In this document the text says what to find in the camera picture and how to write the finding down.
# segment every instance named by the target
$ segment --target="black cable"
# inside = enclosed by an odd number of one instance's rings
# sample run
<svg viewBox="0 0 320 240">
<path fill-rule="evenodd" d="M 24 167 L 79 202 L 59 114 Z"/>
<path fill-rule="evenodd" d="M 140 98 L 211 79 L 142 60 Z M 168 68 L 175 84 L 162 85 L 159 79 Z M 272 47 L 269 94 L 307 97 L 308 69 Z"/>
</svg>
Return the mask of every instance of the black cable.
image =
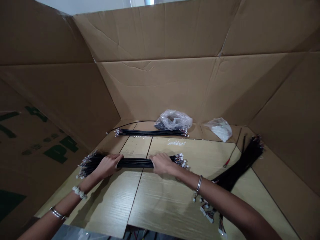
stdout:
<svg viewBox="0 0 320 240">
<path fill-rule="evenodd" d="M 105 155 L 99 153 L 97 150 L 91 155 L 85 157 L 79 165 L 80 172 L 77 178 L 85 178 L 89 176 L 100 164 Z M 183 154 L 176 154 L 169 157 L 172 162 L 178 164 L 183 168 L 188 168 L 186 160 L 183 159 Z M 153 168 L 153 163 L 149 158 L 122 158 L 117 165 L 117 168 Z"/>
<path fill-rule="evenodd" d="M 155 122 L 155 121 L 153 121 L 153 120 L 145 120 L 145 121 L 138 121 L 138 122 Z M 117 128 L 121 128 L 121 127 L 130 125 L 130 124 L 133 124 L 133 123 L 128 123 L 128 124 L 122 125 L 122 126 L 120 126 L 120 127 L 116 127 L 116 128 L 114 128 L 114 129 L 111 129 L 110 132 L 113 131 L 113 130 L 116 130 Z"/>
<path fill-rule="evenodd" d="M 177 130 L 155 130 L 155 131 L 143 131 L 143 130 L 130 130 L 117 128 L 114 131 L 115 137 L 118 136 L 184 136 L 189 137 L 187 129 L 177 129 Z"/>
<path fill-rule="evenodd" d="M 264 146 L 261 141 L 260 135 L 252 137 L 247 148 L 244 150 L 245 138 L 246 136 L 243 137 L 243 146 L 240 159 L 229 169 L 221 173 L 216 178 L 212 179 L 212 182 L 215 182 L 217 185 L 226 189 L 229 192 L 231 192 L 238 179 L 252 166 L 252 164 L 258 159 L 258 157 L 261 156 L 264 150 Z M 204 206 L 208 207 L 209 204 L 205 201 L 203 207 Z M 217 210 L 213 208 L 212 210 L 206 212 L 207 217 L 209 216 L 209 218 L 211 218 L 213 221 L 213 216 L 216 211 Z M 223 215 L 220 214 L 219 229 L 225 233 L 222 221 Z"/>
<path fill-rule="evenodd" d="M 236 145 L 234 146 L 234 149 L 232 150 L 229 159 L 228 159 L 228 160 L 226 161 L 226 163 L 223 165 L 224 168 L 227 167 L 228 163 L 230 162 L 230 158 L 232 157 L 232 154 L 233 154 L 234 150 L 235 150 L 236 147 L 237 147 L 237 144 L 238 144 L 238 141 L 239 141 L 239 138 L 240 138 L 240 134 L 241 134 L 241 130 L 242 130 L 242 128 L 240 128 L 240 132 L 239 132 L 239 135 L 238 135 L 238 139 L 237 139 L 237 141 L 236 141 Z"/>
</svg>

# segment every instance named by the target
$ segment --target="wrist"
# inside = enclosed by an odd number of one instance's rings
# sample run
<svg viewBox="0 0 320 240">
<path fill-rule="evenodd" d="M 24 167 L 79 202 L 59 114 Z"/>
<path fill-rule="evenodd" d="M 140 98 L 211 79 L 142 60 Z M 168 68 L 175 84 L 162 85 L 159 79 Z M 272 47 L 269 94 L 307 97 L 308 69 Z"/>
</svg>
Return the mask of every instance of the wrist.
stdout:
<svg viewBox="0 0 320 240">
<path fill-rule="evenodd" d="M 81 191 L 83 191 L 85 194 L 91 191 L 92 188 L 94 188 L 101 179 L 95 175 L 95 174 L 90 174 L 88 177 L 86 177 L 80 184 L 79 188 Z"/>
<path fill-rule="evenodd" d="M 168 174 L 177 177 L 177 175 L 179 174 L 179 172 L 182 170 L 183 168 L 180 167 L 177 164 L 172 165 L 172 167 L 168 168 Z"/>
</svg>

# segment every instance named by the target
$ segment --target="plastic bag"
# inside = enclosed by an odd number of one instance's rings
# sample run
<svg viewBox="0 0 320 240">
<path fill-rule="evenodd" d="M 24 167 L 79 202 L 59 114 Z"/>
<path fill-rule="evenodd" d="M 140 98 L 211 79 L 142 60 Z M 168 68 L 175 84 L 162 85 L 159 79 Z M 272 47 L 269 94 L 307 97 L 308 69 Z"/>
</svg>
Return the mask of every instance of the plastic bag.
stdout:
<svg viewBox="0 0 320 240">
<path fill-rule="evenodd" d="M 229 123 L 223 118 L 214 118 L 212 121 L 204 124 L 217 135 L 223 142 L 226 142 L 232 136 L 232 130 Z"/>
<path fill-rule="evenodd" d="M 192 126 L 192 118 L 183 112 L 167 109 L 161 113 L 154 126 L 159 130 L 188 129 Z"/>
</svg>

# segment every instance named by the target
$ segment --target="cable bundle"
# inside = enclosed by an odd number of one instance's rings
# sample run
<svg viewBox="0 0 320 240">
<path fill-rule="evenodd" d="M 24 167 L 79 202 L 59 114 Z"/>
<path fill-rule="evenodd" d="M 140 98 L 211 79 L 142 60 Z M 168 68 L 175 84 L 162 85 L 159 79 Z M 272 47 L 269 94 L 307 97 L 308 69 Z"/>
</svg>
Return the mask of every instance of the cable bundle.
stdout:
<svg viewBox="0 0 320 240">
<path fill-rule="evenodd" d="M 117 128 L 115 131 L 116 136 L 184 136 L 189 137 L 186 128 L 178 130 L 156 130 L 156 131 L 140 131 L 140 130 L 129 130 L 123 128 Z"/>
<path fill-rule="evenodd" d="M 224 171 L 219 176 L 211 180 L 213 183 L 218 184 L 220 187 L 223 187 L 229 192 L 231 192 L 237 180 L 261 156 L 264 150 L 260 135 L 253 136 L 250 139 L 250 143 L 245 151 L 244 151 L 244 143 L 245 143 L 245 136 L 243 138 L 243 148 L 242 148 L 242 154 L 240 159 L 234 165 L 232 165 L 228 170 Z M 206 209 L 210 208 L 210 205 L 203 198 L 200 199 L 200 202 L 202 201 L 204 201 L 204 204 L 200 207 L 200 210 L 207 217 L 207 219 L 211 223 L 213 223 L 214 222 L 213 216 L 217 210 L 213 207 L 211 210 L 206 211 Z M 226 236 L 226 231 L 223 226 L 222 214 L 220 214 L 220 217 L 219 217 L 219 233 L 223 236 Z"/>
<path fill-rule="evenodd" d="M 105 155 L 95 150 L 92 154 L 88 155 L 82 160 L 79 165 L 80 172 L 76 178 L 85 178 L 89 176 L 100 164 Z M 183 154 L 170 156 L 170 159 L 183 168 L 188 168 L 187 161 L 183 159 Z M 149 158 L 122 158 L 117 165 L 117 168 L 153 168 L 153 163 Z"/>
</svg>

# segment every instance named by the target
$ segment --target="hand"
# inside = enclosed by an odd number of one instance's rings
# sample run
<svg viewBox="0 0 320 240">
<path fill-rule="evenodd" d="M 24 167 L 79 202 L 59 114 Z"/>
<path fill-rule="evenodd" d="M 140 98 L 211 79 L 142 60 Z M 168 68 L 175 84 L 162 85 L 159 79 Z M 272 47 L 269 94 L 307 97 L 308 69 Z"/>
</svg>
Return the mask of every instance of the hand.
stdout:
<svg viewBox="0 0 320 240">
<path fill-rule="evenodd" d="M 100 180 L 111 176 L 117 171 L 117 164 L 121 158 L 123 158 L 122 154 L 111 154 L 105 156 L 91 175 L 95 175 Z"/>
<path fill-rule="evenodd" d="M 150 159 L 153 163 L 153 172 L 156 174 L 171 173 L 171 170 L 178 166 L 166 153 L 150 156 Z"/>
</svg>

